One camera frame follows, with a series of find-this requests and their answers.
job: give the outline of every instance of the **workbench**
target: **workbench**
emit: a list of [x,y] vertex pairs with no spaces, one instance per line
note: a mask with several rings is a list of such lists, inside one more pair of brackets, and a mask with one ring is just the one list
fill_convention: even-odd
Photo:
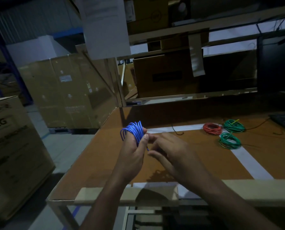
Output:
[[[141,121],[151,133],[176,134],[172,125],[178,134],[184,132],[177,136],[196,151],[206,168],[252,205],[285,207],[285,129],[267,120],[268,114],[279,112],[273,105],[275,99],[248,93],[116,108],[53,189],[47,202],[67,229],[78,229],[67,205],[93,204],[100,192],[94,188],[105,185],[117,161],[122,145],[120,130],[130,122]],[[247,129],[256,127],[234,134],[242,143],[240,150],[221,147],[218,136],[207,135],[202,130],[204,123],[223,124],[228,119],[240,119]],[[161,183],[158,189],[143,195],[147,189],[141,187],[154,182],[175,185],[174,178],[146,150],[143,167],[131,182],[132,187],[125,189],[120,205],[206,205],[199,197],[180,196],[176,187]]]

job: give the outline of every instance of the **red wire coil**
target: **red wire coil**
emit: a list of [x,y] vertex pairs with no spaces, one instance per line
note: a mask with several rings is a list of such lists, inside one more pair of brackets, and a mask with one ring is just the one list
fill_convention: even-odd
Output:
[[220,135],[222,127],[215,123],[206,123],[203,125],[203,130],[210,135]]

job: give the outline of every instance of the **person's left arm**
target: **person's left arm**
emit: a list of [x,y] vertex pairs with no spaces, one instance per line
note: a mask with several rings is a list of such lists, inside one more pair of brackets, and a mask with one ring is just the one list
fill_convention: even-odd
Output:
[[135,137],[127,132],[114,170],[85,217],[80,227],[81,230],[113,229],[120,197],[126,185],[136,177],[142,168],[148,140],[149,135],[145,134],[137,147]]

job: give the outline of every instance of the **blue wire coil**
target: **blue wire coil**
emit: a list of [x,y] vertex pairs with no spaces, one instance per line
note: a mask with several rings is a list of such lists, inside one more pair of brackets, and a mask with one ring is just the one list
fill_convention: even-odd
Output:
[[140,121],[138,121],[138,123],[137,122],[130,123],[127,127],[121,129],[120,135],[121,135],[122,141],[125,140],[125,136],[127,135],[128,131],[134,135],[134,137],[136,139],[136,145],[138,146],[140,140],[142,139],[142,137],[144,135],[142,123]]

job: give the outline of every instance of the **computer monitor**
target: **computer monitor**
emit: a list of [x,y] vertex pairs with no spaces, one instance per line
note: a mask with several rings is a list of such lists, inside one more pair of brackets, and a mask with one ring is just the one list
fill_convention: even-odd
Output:
[[285,91],[285,35],[257,40],[258,92]]

